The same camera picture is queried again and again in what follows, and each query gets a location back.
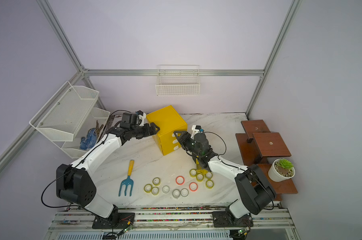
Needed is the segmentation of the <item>yellow plastic drawer cabinet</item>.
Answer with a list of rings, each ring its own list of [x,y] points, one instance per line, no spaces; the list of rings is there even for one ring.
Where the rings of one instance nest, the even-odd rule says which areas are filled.
[[[153,138],[164,156],[181,147],[174,131],[186,131],[188,124],[173,106],[148,114],[147,120],[148,123],[155,123],[160,128]]]

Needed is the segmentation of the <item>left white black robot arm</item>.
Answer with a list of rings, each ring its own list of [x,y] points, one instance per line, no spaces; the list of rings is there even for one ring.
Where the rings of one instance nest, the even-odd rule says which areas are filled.
[[[101,164],[117,149],[132,138],[142,139],[156,135],[160,128],[155,123],[131,128],[112,127],[88,153],[70,165],[62,164],[56,170],[56,195],[77,204],[87,211],[109,218],[115,206],[97,192],[93,175]]]

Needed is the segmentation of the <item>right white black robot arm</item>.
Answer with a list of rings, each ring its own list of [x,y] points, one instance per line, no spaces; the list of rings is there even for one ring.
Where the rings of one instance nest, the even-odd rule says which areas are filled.
[[[202,130],[193,134],[175,131],[174,136],[203,170],[222,175],[236,184],[240,198],[226,209],[231,217],[239,219],[248,214],[257,215],[274,203],[277,194],[260,167],[255,164],[242,166],[224,159],[213,151]]]

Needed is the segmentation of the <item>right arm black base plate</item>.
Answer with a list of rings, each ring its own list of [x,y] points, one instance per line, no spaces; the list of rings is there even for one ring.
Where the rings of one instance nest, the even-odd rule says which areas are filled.
[[[253,227],[253,219],[250,214],[244,215],[241,218],[235,218],[231,213],[213,212],[213,224],[215,228],[244,228]]]

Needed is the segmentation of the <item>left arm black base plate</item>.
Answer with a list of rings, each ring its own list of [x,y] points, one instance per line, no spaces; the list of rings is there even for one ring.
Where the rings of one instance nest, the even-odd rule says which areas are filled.
[[[135,213],[115,213],[109,218],[96,216],[92,229],[125,229],[133,224],[135,215]]]

